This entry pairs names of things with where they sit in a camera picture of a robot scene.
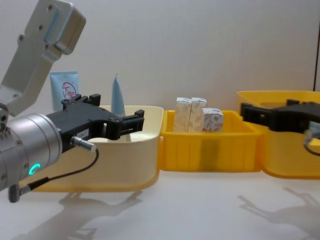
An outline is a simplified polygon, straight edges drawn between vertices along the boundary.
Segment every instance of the teal indicator light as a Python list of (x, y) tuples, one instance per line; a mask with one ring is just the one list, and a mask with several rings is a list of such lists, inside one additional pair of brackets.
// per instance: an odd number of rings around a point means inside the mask
[(29, 175), (33, 175), (36, 173), (36, 169), (41, 168), (40, 163), (36, 163), (35, 165), (33, 165), (30, 170), (29, 170)]

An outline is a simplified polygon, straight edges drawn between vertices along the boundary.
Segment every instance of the black bracket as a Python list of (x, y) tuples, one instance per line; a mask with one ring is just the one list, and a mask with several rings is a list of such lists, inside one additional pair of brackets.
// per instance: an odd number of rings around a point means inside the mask
[(137, 110), (134, 115), (118, 117), (99, 107), (101, 95), (89, 97), (77, 94), (72, 99), (62, 100), (63, 110), (47, 115), (59, 129), (62, 138), (62, 152), (74, 146), (70, 144), (72, 136), (89, 140), (106, 138), (117, 140), (122, 135), (142, 131), (144, 110)]
[(320, 104), (288, 99), (285, 106), (267, 109), (242, 103), (241, 116), (274, 132), (304, 133), (310, 122), (320, 123)]

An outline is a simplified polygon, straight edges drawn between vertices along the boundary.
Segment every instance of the yellow storage tray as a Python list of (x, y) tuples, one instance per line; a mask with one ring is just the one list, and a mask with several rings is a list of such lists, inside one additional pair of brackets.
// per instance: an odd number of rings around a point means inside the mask
[[(285, 106), (287, 99), (320, 104), (320, 92), (314, 91), (240, 91), (237, 95), (239, 107), (241, 103), (249, 103), (276, 108)], [(266, 126), (251, 124), (263, 133), (257, 151), (266, 173), (282, 178), (320, 178), (320, 157), (304, 149), (303, 134), (274, 132)], [(319, 141), (313, 141), (310, 148), (320, 152)]]
[[(110, 106), (101, 106), (110, 110)], [(143, 130), (131, 133), (131, 142), (93, 138), (100, 157), (96, 164), (79, 174), (57, 179), (37, 188), (39, 192), (123, 192), (136, 191), (158, 179), (158, 141), (163, 108), (157, 106), (125, 106), (127, 115), (144, 110)], [(43, 177), (53, 177), (81, 169), (90, 164), (95, 154), (75, 147), (62, 154), (57, 163), (24, 179), (27, 184)]]
[(180, 172), (253, 172), (257, 140), (261, 136), (235, 111), (222, 111), (222, 132), (172, 132), (175, 111), (163, 115), (159, 167)]

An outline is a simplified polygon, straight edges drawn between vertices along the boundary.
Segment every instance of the white table surface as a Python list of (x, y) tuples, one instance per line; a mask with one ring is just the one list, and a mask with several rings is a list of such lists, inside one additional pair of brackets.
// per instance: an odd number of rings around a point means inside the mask
[(320, 181), (162, 171), (133, 195), (4, 190), (0, 213), (1, 240), (316, 240)]

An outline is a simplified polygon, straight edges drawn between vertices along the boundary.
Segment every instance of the silver cylindrical motor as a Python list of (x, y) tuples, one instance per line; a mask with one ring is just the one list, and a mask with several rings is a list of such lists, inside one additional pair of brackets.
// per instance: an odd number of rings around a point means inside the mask
[(61, 153), (60, 133), (45, 115), (8, 121), (0, 132), (0, 191), (52, 165)]

